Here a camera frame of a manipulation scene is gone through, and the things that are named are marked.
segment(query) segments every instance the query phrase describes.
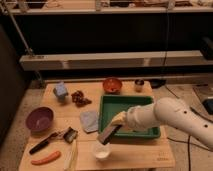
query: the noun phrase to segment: white bowl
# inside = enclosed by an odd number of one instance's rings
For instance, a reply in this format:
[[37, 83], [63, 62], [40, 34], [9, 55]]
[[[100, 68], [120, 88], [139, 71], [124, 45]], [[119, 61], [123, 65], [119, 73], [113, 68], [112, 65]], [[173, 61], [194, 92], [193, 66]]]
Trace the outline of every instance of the white bowl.
[[92, 154], [100, 161], [106, 160], [110, 155], [110, 144], [103, 145], [99, 141], [95, 141], [92, 146]]

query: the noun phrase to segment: wooden table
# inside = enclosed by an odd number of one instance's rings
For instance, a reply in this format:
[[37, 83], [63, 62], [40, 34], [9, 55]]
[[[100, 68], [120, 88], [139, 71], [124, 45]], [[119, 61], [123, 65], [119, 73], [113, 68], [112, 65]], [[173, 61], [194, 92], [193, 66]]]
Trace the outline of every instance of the wooden table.
[[[39, 135], [31, 135], [24, 151], [19, 171], [62, 171], [66, 154], [70, 145], [64, 141], [54, 141], [48, 147], [34, 155], [29, 154], [29, 149], [39, 141], [47, 137], [53, 131], [66, 129], [68, 126], [78, 130], [77, 146], [78, 157], [76, 170], [104, 170], [104, 169], [138, 169], [174, 167], [175, 160], [166, 137], [164, 127], [161, 127], [161, 136], [153, 140], [125, 140], [121, 143], [111, 144], [110, 157], [104, 162], [97, 161], [92, 153], [92, 144], [97, 133], [86, 134], [81, 127], [79, 115], [88, 110], [99, 111], [100, 97], [104, 94], [101, 82], [90, 83], [68, 83], [68, 92], [71, 94], [76, 90], [83, 90], [85, 97], [92, 100], [92, 104], [77, 108], [71, 102], [71, 96], [65, 104], [60, 104], [53, 94], [54, 84], [47, 85], [43, 100], [40, 106], [50, 107], [54, 111], [54, 122], [52, 127]], [[123, 82], [122, 95], [149, 95], [153, 96], [152, 89], [148, 82], [145, 82], [143, 92], [136, 93], [133, 89], [133, 82]], [[30, 161], [40, 159], [53, 151], [60, 150], [62, 156], [49, 164], [33, 166]]]

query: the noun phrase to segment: toy carrot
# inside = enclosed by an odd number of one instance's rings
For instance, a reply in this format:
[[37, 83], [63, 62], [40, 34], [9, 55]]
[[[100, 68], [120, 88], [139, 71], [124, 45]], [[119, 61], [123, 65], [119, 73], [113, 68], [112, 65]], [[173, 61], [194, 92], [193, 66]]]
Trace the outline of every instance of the toy carrot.
[[46, 164], [49, 163], [51, 161], [56, 160], [57, 158], [59, 158], [61, 156], [61, 152], [60, 151], [55, 151], [54, 153], [50, 154], [49, 156], [40, 159], [40, 160], [32, 160], [31, 164], [33, 165], [42, 165], [42, 164]]

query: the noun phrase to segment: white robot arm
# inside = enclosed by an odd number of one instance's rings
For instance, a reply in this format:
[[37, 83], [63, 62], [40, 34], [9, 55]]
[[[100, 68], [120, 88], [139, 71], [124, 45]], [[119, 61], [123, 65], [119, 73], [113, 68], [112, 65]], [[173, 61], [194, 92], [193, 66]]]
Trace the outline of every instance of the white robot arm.
[[124, 121], [138, 131], [166, 124], [192, 135], [213, 150], [213, 124], [193, 113], [181, 99], [166, 97], [150, 105], [131, 107]]

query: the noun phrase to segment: green tray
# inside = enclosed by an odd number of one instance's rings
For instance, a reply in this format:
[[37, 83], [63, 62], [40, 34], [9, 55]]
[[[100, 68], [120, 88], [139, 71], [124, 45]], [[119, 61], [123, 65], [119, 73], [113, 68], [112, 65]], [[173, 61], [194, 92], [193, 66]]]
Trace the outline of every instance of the green tray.
[[[130, 107], [137, 105], [147, 105], [153, 103], [150, 96], [120, 96], [120, 95], [104, 95], [101, 98], [99, 129], [102, 132], [110, 123], [113, 116], [121, 111], [127, 111]], [[115, 134], [117, 137], [143, 137], [158, 138], [160, 137], [159, 127], [153, 127], [146, 131], [122, 130]]]

